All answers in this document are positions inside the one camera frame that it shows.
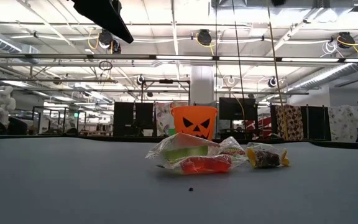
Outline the green gummy clear wrapper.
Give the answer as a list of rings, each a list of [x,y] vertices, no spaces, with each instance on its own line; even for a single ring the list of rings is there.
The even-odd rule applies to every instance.
[[[173,164],[191,156],[217,155],[220,148],[221,146],[213,141],[178,133],[161,140],[146,154],[145,158]]]

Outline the brown candy yellow ends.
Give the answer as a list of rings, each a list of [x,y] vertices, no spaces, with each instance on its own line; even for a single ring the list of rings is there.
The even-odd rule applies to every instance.
[[[287,151],[281,154],[265,149],[247,149],[247,157],[253,169],[267,169],[278,166],[289,166]]]

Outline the black divider panel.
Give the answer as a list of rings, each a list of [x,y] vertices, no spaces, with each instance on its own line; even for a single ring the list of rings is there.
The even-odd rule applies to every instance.
[[[331,140],[328,107],[302,106],[301,114],[305,139]]]
[[[134,103],[115,102],[113,116],[113,136],[122,137],[131,134],[134,119]]]
[[[153,103],[135,103],[135,126],[138,136],[144,136],[144,130],[154,130]]]

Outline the clear wrapper red-green print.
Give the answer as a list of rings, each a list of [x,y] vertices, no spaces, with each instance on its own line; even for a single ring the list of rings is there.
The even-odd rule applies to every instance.
[[[237,142],[237,140],[230,136],[224,139],[220,144],[220,154],[229,155],[235,165],[239,165],[247,160],[245,149]]]

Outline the black rig frame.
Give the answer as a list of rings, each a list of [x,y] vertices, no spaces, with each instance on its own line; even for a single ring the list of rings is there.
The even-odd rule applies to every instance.
[[[160,79],[160,80],[141,80],[141,94],[144,93],[145,88],[144,85],[147,85],[148,87],[152,86],[155,82],[162,83],[162,84],[173,84],[178,83],[187,93],[188,93],[188,104],[191,104],[191,91],[190,89],[186,90],[186,88],[182,85],[182,83],[187,83],[188,85],[191,84],[189,80],[172,80],[172,79]]]

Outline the clear crinkled candy wrapper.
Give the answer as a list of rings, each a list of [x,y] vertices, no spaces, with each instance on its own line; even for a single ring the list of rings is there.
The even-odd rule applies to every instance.
[[[251,148],[252,150],[264,150],[264,151],[275,150],[275,148],[272,145],[259,143],[259,142],[249,142],[247,144],[247,148]]]

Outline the floral patterned cloth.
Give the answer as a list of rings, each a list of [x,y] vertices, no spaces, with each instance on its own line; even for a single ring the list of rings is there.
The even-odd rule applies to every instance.
[[[184,101],[155,103],[157,136],[169,136],[169,130],[175,129],[171,110],[178,106],[188,106],[188,103]]]

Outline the brown patterned cloth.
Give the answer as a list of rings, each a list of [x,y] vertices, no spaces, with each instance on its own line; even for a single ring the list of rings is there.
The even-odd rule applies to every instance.
[[[274,106],[277,129],[282,138],[289,141],[304,139],[303,121],[300,106],[283,105]]]

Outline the blue-grey table mat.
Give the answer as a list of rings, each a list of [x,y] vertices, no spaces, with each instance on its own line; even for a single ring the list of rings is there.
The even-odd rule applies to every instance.
[[[358,149],[288,143],[289,167],[175,175],[151,147],[0,139],[0,224],[358,224]]]

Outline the white patterned cloth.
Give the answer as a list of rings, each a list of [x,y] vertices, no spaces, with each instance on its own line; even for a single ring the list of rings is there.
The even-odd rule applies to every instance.
[[[356,142],[358,137],[358,106],[332,106],[328,108],[331,140]]]

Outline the red slanted structure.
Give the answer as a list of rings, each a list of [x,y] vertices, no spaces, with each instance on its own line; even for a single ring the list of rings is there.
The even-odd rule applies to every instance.
[[[246,130],[253,131],[256,127],[256,121],[246,120]],[[263,116],[258,118],[258,129],[261,132],[272,131],[272,118],[270,116]]]

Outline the black office chair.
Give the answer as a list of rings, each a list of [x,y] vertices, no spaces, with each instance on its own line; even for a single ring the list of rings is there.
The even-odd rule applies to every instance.
[[[13,116],[9,117],[9,125],[7,128],[8,134],[10,135],[25,135],[27,134],[28,125],[21,119]]]

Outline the white column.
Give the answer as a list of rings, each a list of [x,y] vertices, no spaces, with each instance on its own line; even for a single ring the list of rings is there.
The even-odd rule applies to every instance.
[[[191,68],[190,100],[192,105],[208,105],[214,101],[214,73],[212,66]]]

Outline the ceiling light rail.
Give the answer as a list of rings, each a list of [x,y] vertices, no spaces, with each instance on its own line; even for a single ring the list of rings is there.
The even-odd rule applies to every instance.
[[[114,59],[114,60],[196,60],[196,61],[240,61],[240,62],[295,62],[295,63],[358,63],[358,58],[316,57],[235,57],[206,55],[107,55],[107,54],[0,54],[0,58],[24,59]]]

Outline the red gummy clear wrapper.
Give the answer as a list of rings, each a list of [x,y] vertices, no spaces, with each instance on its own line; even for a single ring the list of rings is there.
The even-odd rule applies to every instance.
[[[227,173],[232,169],[232,157],[227,154],[187,156],[157,167],[183,175]]]

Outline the black computer monitor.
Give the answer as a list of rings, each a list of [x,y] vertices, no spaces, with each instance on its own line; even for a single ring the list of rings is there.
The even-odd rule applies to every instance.
[[[219,119],[257,120],[257,104],[252,98],[220,98]]]

